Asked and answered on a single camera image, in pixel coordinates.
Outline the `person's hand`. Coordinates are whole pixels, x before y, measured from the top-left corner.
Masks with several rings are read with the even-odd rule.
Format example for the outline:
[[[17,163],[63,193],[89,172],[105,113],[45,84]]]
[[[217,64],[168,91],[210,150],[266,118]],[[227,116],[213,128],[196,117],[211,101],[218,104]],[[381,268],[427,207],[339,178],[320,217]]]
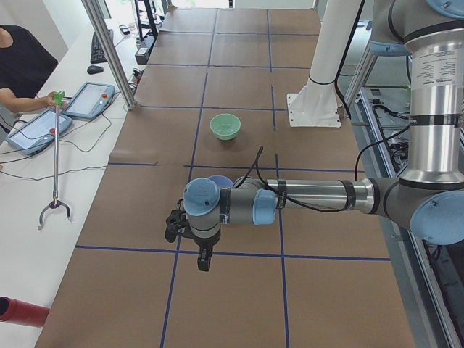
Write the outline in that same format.
[[[56,91],[50,92],[47,96],[43,98],[43,105],[45,107],[55,108],[57,106],[55,95],[57,94]],[[67,107],[67,102],[65,99],[61,100],[61,104],[59,105],[60,109],[65,109]]]

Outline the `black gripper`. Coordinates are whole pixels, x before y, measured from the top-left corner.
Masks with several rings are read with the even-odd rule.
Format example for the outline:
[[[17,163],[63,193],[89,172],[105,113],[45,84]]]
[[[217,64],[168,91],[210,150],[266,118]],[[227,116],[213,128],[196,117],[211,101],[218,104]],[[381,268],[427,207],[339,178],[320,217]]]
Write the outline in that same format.
[[[195,243],[200,247],[197,258],[198,270],[208,272],[210,270],[214,245],[220,240],[220,227],[208,231],[193,230],[193,235]]]

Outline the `person's forearm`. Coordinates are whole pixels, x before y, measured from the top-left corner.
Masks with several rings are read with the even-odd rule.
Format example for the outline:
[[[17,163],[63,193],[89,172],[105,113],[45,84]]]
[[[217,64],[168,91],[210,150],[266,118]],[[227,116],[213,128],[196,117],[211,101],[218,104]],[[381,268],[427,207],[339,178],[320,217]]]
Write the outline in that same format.
[[[19,98],[9,88],[2,88],[1,104],[13,113],[25,113],[43,109],[48,106],[48,99],[44,98]]]

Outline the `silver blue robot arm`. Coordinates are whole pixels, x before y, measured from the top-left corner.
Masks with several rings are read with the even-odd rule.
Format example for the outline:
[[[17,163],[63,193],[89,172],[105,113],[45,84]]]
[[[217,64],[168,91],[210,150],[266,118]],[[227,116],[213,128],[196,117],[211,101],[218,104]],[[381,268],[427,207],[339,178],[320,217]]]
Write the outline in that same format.
[[[354,181],[263,180],[232,186],[197,178],[184,189],[165,237],[193,239],[206,271],[226,224],[270,225],[286,207],[320,212],[360,210],[390,219],[432,244],[463,239],[463,174],[458,168],[463,124],[463,3],[377,1],[375,43],[404,45],[412,56],[408,165],[396,178]]]

